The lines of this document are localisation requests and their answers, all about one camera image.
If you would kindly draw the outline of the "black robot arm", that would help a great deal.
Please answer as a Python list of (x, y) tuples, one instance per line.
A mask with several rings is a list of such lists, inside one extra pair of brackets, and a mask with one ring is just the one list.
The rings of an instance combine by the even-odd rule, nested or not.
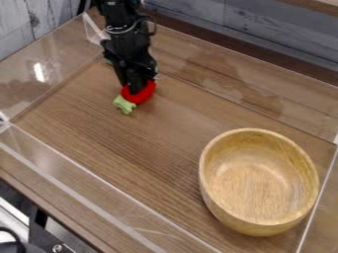
[(104, 18), (107, 39), (100, 41), (103, 55), (112, 64), (122, 85), (131, 95), (155, 80), (158, 62), (150, 53), (158, 23), (139, 9), (142, 0), (94, 0)]

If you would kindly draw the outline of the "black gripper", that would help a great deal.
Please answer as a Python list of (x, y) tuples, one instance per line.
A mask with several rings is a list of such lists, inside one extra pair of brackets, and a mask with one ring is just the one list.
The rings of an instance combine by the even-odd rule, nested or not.
[(150, 80), (158, 76), (158, 63), (150, 54), (151, 36), (148, 29), (135, 29), (124, 33), (104, 30), (108, 39), (100, 42), (104, 57), (114, 63), (120, 84), (128, 86), (132, 95), (139, 94)]

